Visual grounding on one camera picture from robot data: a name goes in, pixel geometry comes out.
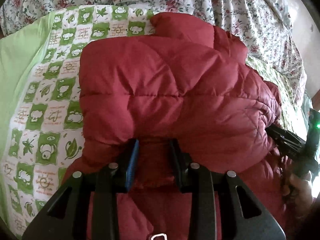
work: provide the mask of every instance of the floral bedsheet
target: floral bedsheet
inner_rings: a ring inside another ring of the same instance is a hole
[[[14,33],[51,11],[78,5],[126,5],[193,14],[239,36],[250,55],[284,75],[292,101],[303,97],[306,74],[292,41],[285,0],[6,0],[0,9],[4,35]]]
[[[148,19],[156,12],[140,7],[82,5],[53,13],[45,54],[29,74],[0,160],[8,226],[18,238],[58,189],[68,166],[82,154],[78,71],[84,46],[98,39],[152,34],[154,28]],[[247,64],[279,86],[284,109],[280,123],[293,130],[287,79],[254,57],[249,56]]]

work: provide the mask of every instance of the light green fabric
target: light green fabric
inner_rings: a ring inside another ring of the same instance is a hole
[[[0,40],[0,159],[4,153],[10,118],[31,68],[43,57],[53,20],[54,13],[51,13]],[[3,178],[0,176],[0,216],[7,223],[6,209]]]

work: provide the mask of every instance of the finger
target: finger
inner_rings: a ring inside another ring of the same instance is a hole
[[[311,175],[311,171],[309,171],[305,176],[304,179],[307,181],[311,181],[312,175]]]
[[[291,174],[289,182],[292,186],[294,186],[296,189],[303,191],[309,187],[309,181],[300,179],[295,174]]]
[[[282,187],[282,195],[283,196],[287,196],[287,195],[289,195],[290,194],[290,188],[289,188],[289,186],[288,185],[284,185],[283,187]]]

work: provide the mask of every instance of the red puffer jacket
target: red puffer jacket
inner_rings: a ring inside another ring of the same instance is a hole
[[[151,18],[155,35],[103,39],[80,61],[83,155],[68,169],[93,172],[140,140],[135,185],[118,196],[121,240],[188,236],[191,195],[180,194],[168,142],[209,170],[236,171],[284,227],[279,154],[265,127],[281,114],[277,87],[245,65],[239,38],[187,14]]]

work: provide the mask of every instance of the black bracket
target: black bracket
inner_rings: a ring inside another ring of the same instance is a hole
[[[294,174],[303,178],[306,173],[311,171],[313,173],[313,179],[319,175],[319,164],[316,161],[320,140],[319,112],[310,109],[307,141],[274,124],[267,127],[266,132],[278,145],[280,154],[282,156],[287,155],[294,161]]]
[[[192,162],[170,140],[171,160],[177,186],[192,193],[189,240],[216,240],[215,192],[225,240],[285,240],[284,232],[267,209],[234,171],[220,174]],[[58,189],[27,227],[22,240],[85,240],[91,192],[95,191],[92,212],[92,240],[119,240],[116,193],[126,193],[133,184],[139,141],[97,173],[79,171]]]

